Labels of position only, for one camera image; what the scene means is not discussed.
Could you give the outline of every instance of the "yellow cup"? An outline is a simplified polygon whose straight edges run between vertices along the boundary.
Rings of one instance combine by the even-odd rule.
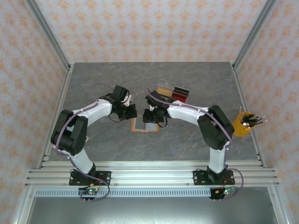
[[[234,132],[235,136],[243,137],[250,132],[250,129],[241,123],[243,117],[248,116],[248,115],[251,115],[251,113],[244,111],[244,112],[240,113],[239,116],[237,117],[237,119],[233,122],[233,126],[235,129],[235,132]]]

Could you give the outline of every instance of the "perforated strip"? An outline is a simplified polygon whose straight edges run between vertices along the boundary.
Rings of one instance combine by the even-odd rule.
[[[96,194],[85,197],[103,196],[107,189],[102,189]],[[80,191],[66,188],[41,188],[37,189],[35,197],[78,197]],[[207,197],[211,196],[209,188],[148,188],[148,189],[111,189],[109,197]]]

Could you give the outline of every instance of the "patterned wallpaper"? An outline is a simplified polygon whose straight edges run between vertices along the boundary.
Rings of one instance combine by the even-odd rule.
[[[269,167],[289,198],[299,223],[299,4],[278,0],[238,70],[249,109],[266,115],[256,128]]]
[[[25,0],[0,2],[0,223],[42,152],[65,70]]]
[[[74,62],[231,61],[266,0],[37,0]]]

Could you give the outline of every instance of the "table surface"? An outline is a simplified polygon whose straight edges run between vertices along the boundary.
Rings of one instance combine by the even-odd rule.
[[[233,122],[242,105],[230,63],[75,63],[63,109],[76,110],[93,103],[110,91],[105,86],[91,90],[95,82],[112,87],[121,85],[132,95],[138,114],[148,108],[146,88],[154,90],[160,78],[190,90],[187,104],[211,107],[218,105]],[[130,120],[114,123],[108,117],[93,123],[87,131],[85,150],[92,161],[206,161],[209,147],[198,126],[169,119],[158,133],[132,133]],[[256,160],[250,134],[233,136],[228,160]],[[63,161],[51,151],[51,161]]]

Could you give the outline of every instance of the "robotic arm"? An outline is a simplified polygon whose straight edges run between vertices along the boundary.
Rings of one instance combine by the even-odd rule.
[[[195,107],[179,100],[174,101],[172,98],[166,101],[156,91],[148,95],[146,100],[150,109],[146,109],[143,114],[145,123],[159,123],[164,122],[164,118],[166,120],[173,118],[185,120],[200,127],[204,141],[210,147],[210,162],[207,171],[201,171],[199,176],[196,176],[198,180],[195,180],[195,183],[198,185],[201,183],[203,185],[218,185],[223,184],[227,176],[233,179],[231,178],[233,176],[232,171],[226,169],[225,163],[225,150],[228,150],[229,139],[217,124],[213,124],[214,120],[207,116],[207,113],[211,114],[231,138],[235,131],[234,127],[220,107],[216,105],[210,108]]]
[[[63,132],[58,143],[59,145],[56,145],[56,149],[60,153],[66,154],[73,162],[73,165],[84,174],[95,177],[97,175],[95,165],[90,161],[84,150],[88,126],[112,113],[116,113],[120,120],[137,117],[135,104],[130,104],[131,95],[127,96],[127,93],[127,89],[117,85],[112,93],[100,97],[98,101],[87,107],[75,111],[61,111],[50,141],[56,145],[60,133]],[[77,115],[73,117],[65,130],[63,130],[66,122],[74,114]],[[73,176],[81,180],[75,181],[75,185],[88,185],[94,182],[94,180],[83,176],[76,170],[72,171],[71,177]]]

